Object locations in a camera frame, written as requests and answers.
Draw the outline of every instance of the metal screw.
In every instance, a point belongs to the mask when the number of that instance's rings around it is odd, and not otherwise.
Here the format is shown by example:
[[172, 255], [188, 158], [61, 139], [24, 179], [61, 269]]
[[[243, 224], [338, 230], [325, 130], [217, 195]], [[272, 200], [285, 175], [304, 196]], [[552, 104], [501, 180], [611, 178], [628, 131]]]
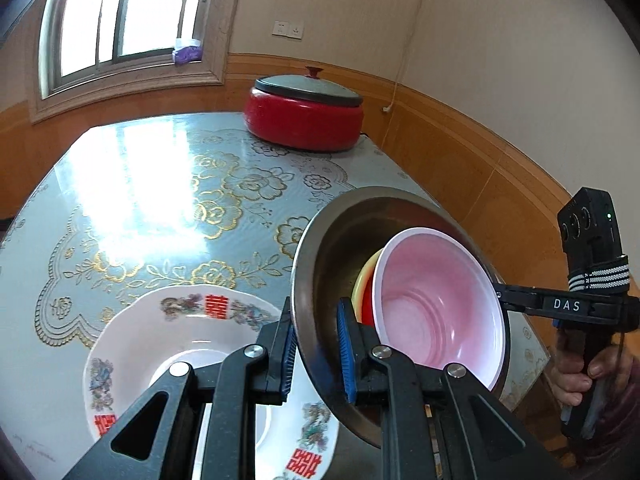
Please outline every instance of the metal screw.
[[174, 363], [169, 366], [169, 373], [174, 377], [182, 377], [189, 373], [189, 365], [184, 361]]
[[387, 357], [391, 357], [391, 348], [386, 345], [378, 345], [373, 347], [371, 353], [373, 354], [373, 357], [386, 359]]
[[249, 345], [244, 349], [244, 355], [247, 357], [260, 357], [262, 354], [264, 354], [264, 348], [260, 345]]
[[455, 377], [456, 379], [459, 379], [460, 377], [465, 376], [466, 368], [459, 363], [452, 363], [449, 366], [447, 366], [447, 374], [449, 374], [451, 377]]

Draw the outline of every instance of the wood paneling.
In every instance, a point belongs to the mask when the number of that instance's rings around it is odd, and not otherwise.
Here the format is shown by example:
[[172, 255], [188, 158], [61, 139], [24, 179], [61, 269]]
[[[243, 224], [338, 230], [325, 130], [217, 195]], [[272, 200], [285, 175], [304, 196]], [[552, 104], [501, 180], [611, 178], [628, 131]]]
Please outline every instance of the wood paneling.
[[[53, 164], [92, 126], [162, 114], [242, 110], [255, 78], [306, 73], [364, 97], [363, 131], [456, 218], [507, 282], [566, 287], [556, 214], [569, 194], [523, 153], [453, 108], [354, 70], [287, 57], [230, 54], [225, 84], [144, 92], [65, 112], [31, 124], [27, 103], [0, 114], [0, 218], [13, 216]], [[555, 331], [532, 319], [545, 344]], [[640, 337], [627, 338], [640, 349]]]

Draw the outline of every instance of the hand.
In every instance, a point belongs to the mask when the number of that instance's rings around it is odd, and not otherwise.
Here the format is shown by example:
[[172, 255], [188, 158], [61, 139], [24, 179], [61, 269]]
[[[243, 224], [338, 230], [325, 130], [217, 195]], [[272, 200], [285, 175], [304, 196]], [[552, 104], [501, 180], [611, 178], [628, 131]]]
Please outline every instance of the hand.
[[[554, 365], [549, 374], [551, 391], [563, 404], [577, 406], [582, 402], [582, 394], [591, 388], [592, 380], [610, 376], [616, 371], [618, 346], [609, 346], [596, 355], [589, 364], [588, 376], [582, 373], [584, 367], [582, 356], [565, 351], [565, 347], [566, 334], [559, 330]], [[623, 349], [618, 373], [610, 392], [614, 396], [626, 388], [632, 364], [633, 356]]]

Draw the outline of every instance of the window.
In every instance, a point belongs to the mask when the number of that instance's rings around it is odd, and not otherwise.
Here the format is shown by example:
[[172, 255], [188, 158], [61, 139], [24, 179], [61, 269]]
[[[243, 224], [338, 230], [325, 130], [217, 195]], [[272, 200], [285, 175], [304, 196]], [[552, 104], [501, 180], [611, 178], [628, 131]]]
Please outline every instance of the window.
[[[221, 83], [225, 56], [220, 51], [226, 54], [235, 3], [42, 0], [32, 116], [39, 120], [133, 91]], [[174, 66], [177, 38], [198, 40], [202, 62]]]

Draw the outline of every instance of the stainless steel bowl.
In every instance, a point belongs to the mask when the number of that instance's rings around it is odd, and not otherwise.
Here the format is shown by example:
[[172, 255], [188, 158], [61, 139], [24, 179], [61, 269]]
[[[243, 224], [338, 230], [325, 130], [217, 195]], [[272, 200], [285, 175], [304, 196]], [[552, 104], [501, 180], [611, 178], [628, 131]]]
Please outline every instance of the stainless steel bowl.
[[[291, 309], [306, 371], [338, 420], [378, 447], [382, 443], [380, 425], [349, 404], [344, 395], [335, 309], [339, 298], [351, 297], [367, 259], [410, 227], [430, 227], [455, 238], [476, 257], [492, 281], [498, 280], [478, 247], [449, 214], [424, 198], [390, 187], [363, 187], [335, 198], [309, 223], [293, 262]], [[507, 316], [504, 323], [504, 363], [493, 390], [497, 395], [509, 365]]]

